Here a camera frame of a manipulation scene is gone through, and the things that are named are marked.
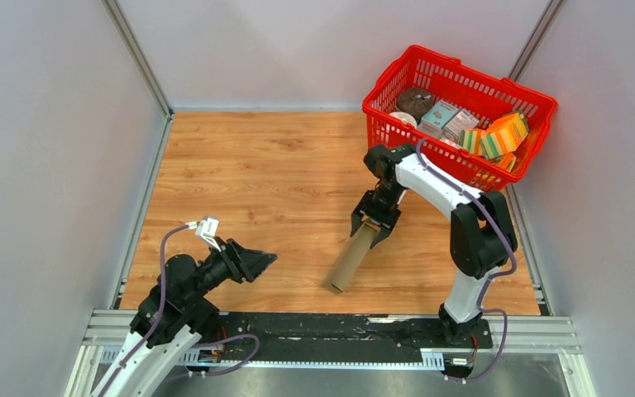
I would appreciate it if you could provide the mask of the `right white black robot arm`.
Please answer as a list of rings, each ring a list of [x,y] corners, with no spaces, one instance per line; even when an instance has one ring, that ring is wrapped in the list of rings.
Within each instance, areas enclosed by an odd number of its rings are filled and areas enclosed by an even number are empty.
[[[364,164],[377,179],[351,213],[351,232],[375,231],[370,246],[389,237],[399,220],[407,191],[419,195],[450,223],[450,254],[456,265],[451,292],[440,306],[438,334],[449,346],[460,346],[480,321],[485,292],[518,248],[506,198],[459,181],[429,160],[420,145],[371,147]]]

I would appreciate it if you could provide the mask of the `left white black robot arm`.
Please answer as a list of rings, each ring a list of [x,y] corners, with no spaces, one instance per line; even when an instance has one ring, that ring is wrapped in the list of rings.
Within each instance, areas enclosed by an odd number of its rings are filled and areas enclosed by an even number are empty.
[[[220,310],[207,293],[227,280],[253,282],[278,258],[233,239],[217,242],[218,249],[211,249],[202,261],[188,254],[165,261],[93,396],[151,396],[193,345],[216,346]]]

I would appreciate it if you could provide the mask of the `brown cardboard paper box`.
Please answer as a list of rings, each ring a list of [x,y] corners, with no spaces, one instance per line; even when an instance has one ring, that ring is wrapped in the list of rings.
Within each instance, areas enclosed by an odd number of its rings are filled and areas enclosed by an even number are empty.
[[[333,294],[345,293],[379,232],[378,226],[370,219],[365,220],[353,236],[349,238],[322,287]]]

